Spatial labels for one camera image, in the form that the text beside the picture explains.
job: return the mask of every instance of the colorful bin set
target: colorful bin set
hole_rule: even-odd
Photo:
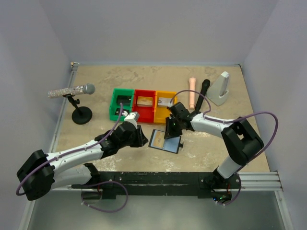
[[[145,123],[160,123],[165,124],[165,118],[169,116],[170,112],[167,108],[158,107],[158,98],[166,97],[172,98],[176,92],[168,91],[152,91],[152,90],[130,90],[130,89],[114,89],[113,96],[110,105],[110,120],[116,121],[118,115],[115,115],[117,109],[120,105],[117,104],[118,96],[131,96],[130,105],[124,105],[123,109],[129,110],[129,112],[138,112],[140,117],[138,122]],[[139,107],[137,105],[137,100],[139,96],[152,97],[153,105],[151,107]],[[173,103],[177,102],[177,97],[174,98]]]

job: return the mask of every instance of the black handle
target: black handle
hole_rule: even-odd
[[[206,96],[209,87],[210,87],[210,80],[205,79],[201,84],[201,94]],[[200,111],[202,102],[203,102],[203,97],[199,95],[194,110],[196,113]]]

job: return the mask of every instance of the white holder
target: white holder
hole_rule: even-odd
[[[222,105],[229,96],[229,78],[229,73],[224,71],[207,91],[207,97],[217,106]]]

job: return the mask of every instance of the beige table surface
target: beige table surface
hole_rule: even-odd
[[[59,136],[57,151],[82,145],[111,129],[114,121],[109,120],[109,106],[114,88],[162,90],[178,92],[189,88],[188,79],[195,77],[196,90],[200,91],[204,79],[213,83],[223,72],[230,73],[230,95],[221,105],[212,105],[211,116],[232,119],[253,112],[243,75],[239,66],[79,66],[74,86],[92,83],[96,91],[92,95],[80,95],[80,106],[88,106],[93,112],[92,120],[77,125],[71,120],[74,108],[69,104]],[[178,101],[189,107],[189,93],[178,95]],[[208,109],[206,102],[201,111]],[[256,121],[249,122],[258,131]],[[142,123],[145,136],[150,139],[152,130],[164,130],[163,125]],[[221,138],[202,133],[183,131],[184,147],[178,154],[149,148],[125,147],[117,154],[94,161],[99,171],[148,171],[148,172],[210,172],[228,156]],[[249,163],[243,172],[269,172],[265,154]]]

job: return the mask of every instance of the black round base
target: black round base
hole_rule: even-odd
[[[79,109],[81,110],[82,115],[80,115],[78,111],[75,110],[73,111],[71,118],[74,123],[78,125],[84,125],[92,119],[93,113],[90,108],[85,106],[79,107]]]

